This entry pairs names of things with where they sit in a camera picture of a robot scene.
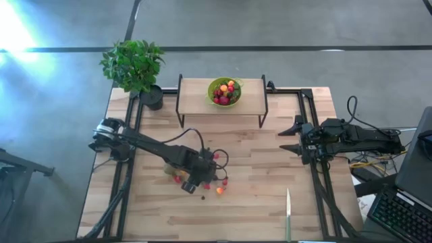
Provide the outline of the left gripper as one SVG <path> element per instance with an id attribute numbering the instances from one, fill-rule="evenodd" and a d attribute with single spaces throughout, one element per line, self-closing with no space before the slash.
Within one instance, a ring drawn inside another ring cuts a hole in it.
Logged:
<path id="1" fill-rule="evenodd" d="M 193 194 L 201 184 L 208 184 L 215 178 L 216 162 L 213 160 L 213 153 L 210 150 L 200 150 L 197 154 L 191 154 L 186 160 L 182 171 L 189 176 L 182 183 L 182 190 Z"/>

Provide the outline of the black metal rig frame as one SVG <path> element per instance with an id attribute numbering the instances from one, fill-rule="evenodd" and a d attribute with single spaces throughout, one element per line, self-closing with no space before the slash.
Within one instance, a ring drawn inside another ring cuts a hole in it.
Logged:
<path id="1" fill-rule="evenodd" d="M 214 186 L 199 187 L 189 194 L 164 174 L 162 159 L 138 151 L 126 201 L 94 243 L 284 241 L 287 188 L 292 238 L 320 240 L 311 169 L 279 147 L 296 144 L 298 138 L 277 134 L 292 126 L 296 115 L 314 123 L 335 117 L 331 93 L 327 87 L 280 88 L 267 99 L 269 112 L 262 127 L 256 117 L 241 115 L 186 115 L 181 125 L 173 95 L 165 97 L 161 110 L 133 115 L 143 134 L 217 150 L 227 188 L 218 194 Z"/>

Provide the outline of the green potted plant black pot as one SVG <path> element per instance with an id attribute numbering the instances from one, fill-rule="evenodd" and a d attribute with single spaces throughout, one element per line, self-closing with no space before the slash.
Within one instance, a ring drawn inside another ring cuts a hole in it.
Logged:
<path id="1" fill-rule="evenodd" d="M 163 107 L 163 91 L 157 76 L 165 63 L 164 51 L 154 42 L 127 40 L 117 42 L 104 52 L 99 64 L 103 75 L 153 111 Z"/>

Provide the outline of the grey laptop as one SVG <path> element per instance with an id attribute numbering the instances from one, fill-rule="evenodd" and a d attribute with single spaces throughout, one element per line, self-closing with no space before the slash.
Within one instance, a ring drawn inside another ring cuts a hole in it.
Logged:
<path id="1" fill-rule="evenodd" d="M 432 107 L 426 107 L 396 177 L 396 186 L 432 207 Z"/>

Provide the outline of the white paper sheet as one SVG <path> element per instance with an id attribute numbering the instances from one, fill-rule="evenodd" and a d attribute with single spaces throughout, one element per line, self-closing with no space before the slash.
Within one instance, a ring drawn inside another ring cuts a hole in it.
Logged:
<path id="1" fill-rule="evenodd" d="M 375 200 L 375 195 L 370 194 L 366 196 L 361 196 L 357 198 L 358 204 L 360 207 L 360 212 L 362 214 L 367 214 L 369 212 L 369 209 L 371 208 L 373 201 Z"/>

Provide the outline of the backlit black keyboard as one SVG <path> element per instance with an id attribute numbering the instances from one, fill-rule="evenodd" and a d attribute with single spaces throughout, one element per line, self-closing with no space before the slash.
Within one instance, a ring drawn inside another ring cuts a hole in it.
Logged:
<path id="1" fill-rule="evenodd" d="M 399 190 L 384 188 L 367 217 L 409 243 L 432 243 L 432 209 Z"/>

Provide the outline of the dark side table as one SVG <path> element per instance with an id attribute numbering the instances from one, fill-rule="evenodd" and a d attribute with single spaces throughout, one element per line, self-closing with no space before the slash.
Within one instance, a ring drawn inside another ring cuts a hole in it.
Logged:
<path id="1" fill-rule="evenodd" d="M 0 243 L 9 243 L 34 172 L 52 176 L 54 168 L 17 157 L 0 148 Z"/>

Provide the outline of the green colander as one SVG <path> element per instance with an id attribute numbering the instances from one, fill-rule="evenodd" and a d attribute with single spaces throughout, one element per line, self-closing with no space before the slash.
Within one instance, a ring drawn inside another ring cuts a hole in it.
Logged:
<path id="1" fill-rule="evenodd" d="M 230 80 L 233 80 L 235 84 L 233 86 L 228 86 L 228 82 Z M 220 87 L 222 85 L 227 86 L 227 91 L 223 92 L 222 96 L 229 97 L 230 98 L 230 104 L 229 105 L 220 105 L 219 104 L 219 97 L 217 94 L 215 94 L 218 90 L 221 90 Z M 207 98 L 210 100 L 212 105 L 216 105 L 219 107 L 232 107 L 234 106 L 241 98 L 242 96 L 242 87 L 244 85 L 244 82 L 239 78 L 230 78 L 230 77 L 221 77 L 216 78 L 211 81 L 210 85 L 207 89 Z"/>

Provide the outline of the wooden shelf riser black legs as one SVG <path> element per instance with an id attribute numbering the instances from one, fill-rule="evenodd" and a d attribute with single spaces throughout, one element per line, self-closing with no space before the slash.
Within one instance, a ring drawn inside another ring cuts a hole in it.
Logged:
<path id="1" fill-rule="evenodd" d="M 181 125 L 186 115 L 250 115 L 257 116 L 262 127 L 269 112 L 265 76 L 240 78 L 244 85 L 240 100 L 232 107 L 212 105 L 207 98 L 207 89 L 216 78 L 179 77 L 175 112 Z"/>

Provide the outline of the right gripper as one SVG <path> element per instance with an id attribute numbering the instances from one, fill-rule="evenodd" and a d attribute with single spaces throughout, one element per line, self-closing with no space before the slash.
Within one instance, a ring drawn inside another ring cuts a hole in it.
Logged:
<path id="1" fill-rule="evenodd" d="M 290 151 L 301 156 L 302 164 L 308 165 L 316 156 L 318 138 L 315 134 L 317 130 L 311 123 L 306 123 L 301 115 L 296 115 L 294 125 L 287 130 L 279 132 L 278 136 L 295 136 L 300 137 L 299 144 L 285 144 L 279 147 L 283 150 Z"/>

